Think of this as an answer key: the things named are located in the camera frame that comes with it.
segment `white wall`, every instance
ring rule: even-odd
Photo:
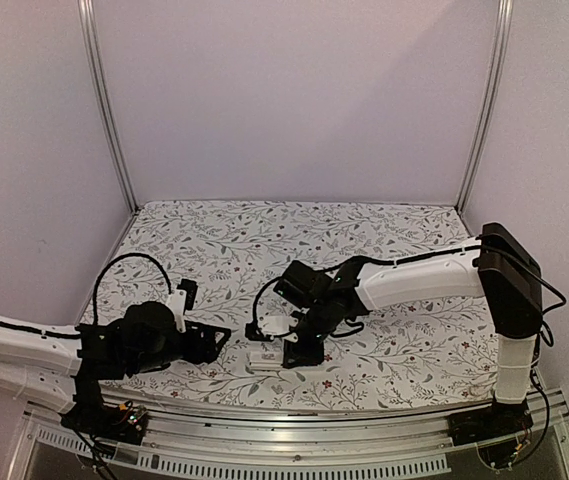
[[[498,2],[96,2],[140,200],[452,204]]]
[[[508,48],[468,219],[502,222],[569,298],[569,2],[515,2]],[[549,318],[543,373],[569,404],[569,305]]]
[[[0,313],[74,322],[126,216],[77,2],[0,0]],[[22,407],[0,394],[0,475]]]

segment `metal frame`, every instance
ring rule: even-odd
[[[115,117],[111,109],[111,102],[106,87],[106,78],[104,75],[104,67],[102,66],[102,57],[100,47],[97,41],[97,28],[95,25],[95,14],[93,12],[93,0],[78,0],[80,10],[80,20],[82,23],[82,33],[84,34],[84,44],[86,46],[86,55],[93,79],[93,87],[97,97],[97,105],[100,109],[100,116],[104,126],[104,133],[111,152],[115,174],[124,196],[124,201],[131,214],[139,210],[139,204],[135,197],[131,177],[126,167],[122,146],[120,144],[119,135],[115,126]]]
[[[126,166],[122,146],[115,125],[115,117],[113,115],[111,102],[108,96],[108,88],[106,85],[104,67],[102,65],[102,57],[97,37],[93,0],[78,0],[78,4],[89,68],[93,79],[97,104],[100,109],[102,124],[104,126],[104,133],[106,135],[113,160],[113,166],[115,168],[115,173],[126,205],[131,213],[135,213],[139,210],[140,205],[135,196],[133,183],[128,173],[128,168]],[[478,124],[473,136],[469,159],[464,171],[462,185],[455,202],[455,209],[458,211],[462,219],[464,218],[464,213],[468,207],[480,159],[488,136],[491,117],[502,76],[502,68],[506,58],[506,48],[508,45],[511,27],[512,11],[513,0],[499,0],[495,38],[493,42],[488,80],[484,90],[484,99],[480,110]]]
[[[548,396],[549,433],[558,435],[569,475],[569,410],[560,390],[552,390]],[[546,417],[545,404],[537,393],[531,393],[528,401],[534,430],[539,431]],[[348,415],[299,415],[247,407],[238,416],[234,408],[211,405],[206,411],[209,406],[197,403],[171,400],[160,408],[147,404],[150,422],[144,443],[140,447],[118,444],[111,461],[140,471],[191,479],[419,478],[449,471],[448,453],[475,448],[452,444],[447,415],[485,405],[452,406],[439,412]],[[25,422],[10,480],[24,479],[35,442],[89,455],[72,432],[59,426],[54,413],[31,405]]]
[[[457,196],[455,209],[461,217],[464,216],[466,208],[473,190],[473,183],[477,175],[480,165],[482,152],[488,136],[488,131],[497,99],[498,87],[502,77],[502,68],[506,59],[506,47],[508,46],[508,37],[511,29],[511,16],[513,12],[513,0],[500,0],[497,15],[497,27],[495,31],[495,39],[493,42],[493,54],[491,56],[491,64],[489,67],[488,81],[484,90],[484,100],[482,102],[482,110],[480,118],[473,137],[471,153],[466,164],[462,187]]]

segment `cable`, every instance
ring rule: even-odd
[[[346,322],[349,327],[355,327],[352,330],[344,333],[331,333],[331,338],[346,338],[350,337],[351,335],[355,335],[356,333],[360,333],[364,330],[364,323],[363,322]]]
[[[551,327],[548,323],[542,320],[542,328],[543,330],[540,330],[540,337],[544,343],[549,346],[549,348],[552,348],[555,345],[555,338],[553,337]]]
[[[262,297],[262,295],[264,295],[264,292],[268,289],[268,287],[270,287],[274,283],[278,282],[280,280],[280,278],[282,278],[282,277],[275,277],[275,278],[269,280],[268,282],[266,282],[264,285],[262,285],[262,288],[260,288],[259,292],[257,292],[257,295],[255,295],[255,300],[253,300],[253,325],[255,325],[255,327],[257,327],[257,304],[259,303],[260,298]]]
[[[26,333],[33,333],[35,335],[44,335],[51,338],[62,338],[64,340],[77,340],[82,338],[82,336],[78,334],[71,334],[71,333],[58,333],[52,332],[50,330],[43,330],[41,328],[36,327],[29,327],[27,325],[15,325],[13,323],[2,322],[0,320],[0,327],[7,328],[9,330],[17,330],[19,332],[26,332]]]
[[[108,464],[102,458],[102,455],[100,454],[98,448],[95,447],[95,445],[91,445],[90,442],[86,440],[86,438],[84,438],[84,435],[82,435],[78,430],[76,430],[75,428],[73,428],[72,430],[75,433],[75,435],[77,435],[78,438],[82,441],[82,443],[84,443],[84,445],[86,445],[90,450],[91,456],[93,457],[93,462],[95,462],[96,466],[95,473],[97,473],[102,480],[117,480],[117,477],[115,476],[113,471],[110,469]],[[108,472],[110,478],[104,475],[104,473],[100,471],[100,468],[103,468],[106,472]]]
[[[318,273],[333,272],[335,270],[338,270],[340,267],[342,267],[346,262],[361,261],[364,263],[372,263],[374,265],[381,265],[381,266],[390,266],[390,265],[397,266],[397,265],[404,265],[407,263],[417,262],[420,260],[426,260],[426,259],[437,257],[437,256],[452,255],[455,253],[463,253],[463,252],[472,251],[472,250],[486,250],[489,252],[494,252],[494,253],[497,253],[499,255],[502,255],[503,257],[505,257],[508,260],[512,261],[513,263],[517,264],[517,266],[520,267],[523,271],[525,271],[528,275],[530,275],[531,278],[533,278],[536,282],[538,282],[540,285],[542,285],[547,290],[549,290],[551,293],[553,293],[553,295],[555,295],[557,298],[559,298],[559,300],[560,300],[559,302],[551,305],[550,307],[547,307],[546,309],[544,309],[542,311],[542,317],[545,314],[547,314],[548,312],[566,305],[567,299],[564,296],[564,294],[562,292],[560,292],[557,288],[555,288],[553,285],[548,283],[546,280],[544,280],[542,277],[540,277],[538,274],[533,272],[531,267],[526,265],[522,260],[520,260],[515,255],[513,255],[513,254],[511,254],[505,250],[502,250],[500,248],[496,248],[496,247],[493,247],[490,245],[469,245],[469,246],[463,247],[463,248],[460,247],[460,248],[452,248],[449,250],[436,250],[433,252],[422,253],[422,254],[413,255],[410,257],[398,258],[395,260],[380,260],[380,259],[376,259],[376,258],[367,257],[365,255],[356,255],[356,256],[348,258],[347,260],[344,260],[343,262],[341,262],[337,265],[334,265],[332,267],[328,267],[328,268],[318,270]],[[266,289],[269,286],[271,286],[272,284],[274,284],[275,282],[280,280],[280,278],[281,277],[276,277],[272,280],[269,280],[266,284],[264,284],[262,286],[262,288],[257,293],[255,300],[253,302],[253,324],[255,326],[257,326],[257,304],[258,304],[261,296],[264,294],[264,292],[266,291]],[[546,323],[544,320],[542,320],[542,327],[544,328],[544,331],[540,332],[540,336],[542,337],[542,340],[544,341],[544,343],[546,343],[549,347],[552,347],[555,344],[555,339],[553,338],[553,333],[551,332],[551,328],[548,325],[548,323]],[[363,330],[363,328],[364,328],[363,324],[362,324],[361,328],[360,328],[360,325],[357,325],[357,328],[354,329],[352,332],[346,332],[346,333],[342,333],[342,334],[331,334],[331,337],[333,337],[333,338],[344,338],[344,337],[347,337],[350,335],[354,335],[355,333],[361,332]],[[285,333],[282,335],[278,335],[278,336],[275,336],[274,338],[283,338],[287,335],[290,335],[290,333],[291,332]]]
[[[533,387],[535,387],[535,390],[537,390],[539,392],[539,394],[542,396],[542,399],[544,400],[544,404],[546,405],[546,420],[544,421],[544,430],[542,430],[542,435],[540,436],[540,438],[537,441],[537,443],[535,444],[535,446],[528,451],[528,453],[525,457],[521,457],[521,458],[518,457],[518,459],[516,459],[515,462],[513,463],[513,466],[519,465],[520,463],[528,460],[535,453],[535,451],[538,448],[540,448],[540,445],[542,445],[542,442],[544,441],[544,437],[546,437],[546,433],[548,432],[548,427],[551,423],[551,404],[548,401],[548,397],[546,396],[546,393],[544,393],[544,389],[539,384],[539,382],[537,382],[537,380],[535,380],[535,376],[533,375],[532,371],[531,371],[531,383],[533,384]]]
[[[166,273],[166,270],[164,270],[164,267],[162,266],[162,264],[160,262],[158,262],[155,258],[151,257],[150,255],[147,255],[146,253],[137,253],[137,252],[125,253],[124,255],[120,255],[118,257],[115,257],[100,272],[100,274],[97,277],[97,280],[95,280],[95,285],[93,286],[93,325],[94,326],[98,324],[98,319],[97,319],[97,290],[100,286],[100,283],[102,283],[102,279],[104,278],[104,275],[106,275],[106,273],[113,267],[113,265],[115,265],[118,262],[121,262],[122,260],[124,260],[126,258],[131,258],[131,257],[144,258],[144,259],[148,260],[149,262],[151,262],[153,265],[155,265],[159,269],[159,271],[161,272],[162,276],[164,277],[164,280],[166,281],[166,285],[168,285],[168,294],[170,295],[173,292],[172,288],[171,288],[171,279],[168,278],[168,274]]]

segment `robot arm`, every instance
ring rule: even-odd
[[[337,326],[389,305],[443,296],[485,296],[498,334],[494,409],[526,412],[526,394],[542,326],[540,267],[504,227],[485,225],[482,234],[443,250],[379,261],[353,257],[334,277],[294,261],[275,292],[302,311],[288,324],[249,324],[251,339],[284,338],[284,368],[318,365],[323,342]]]
[[[139,444],[144,407],[105,405],[98,382],[177,359],[215,361],[231,331],[184,320],[196,291],[195,282],[182,280],[166,304],[132,305],[108,325],[57,327],[0,316],[0,388],[58,412],[68,428]]]

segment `floral pattern fabric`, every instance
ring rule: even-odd
[[[327,339],[318,367],[251,371],[250,351],[281,341],[249,342],[244,325],[259,288],[294,259],[326,267],[353,255],[393,258],[457,243],[467,233],[449,207],[254,201],[152,202],[118,254],[157,258],[174,284],[197,281],[187,319],[233,329],[210,365],[173,362],[165,371],[107,382],[118,389],[228,405],[291,410],[379,410],[484,400],[496,377],[497,339],[484,299],[438,298],[395,305],[363,319],[363,332]],[[155,266],[127,259],[103,280],[100,323],[131,303],[164,300]],[[259,314],[290,313],[268,291]],[[91,320],[91,307],[83,321]]]

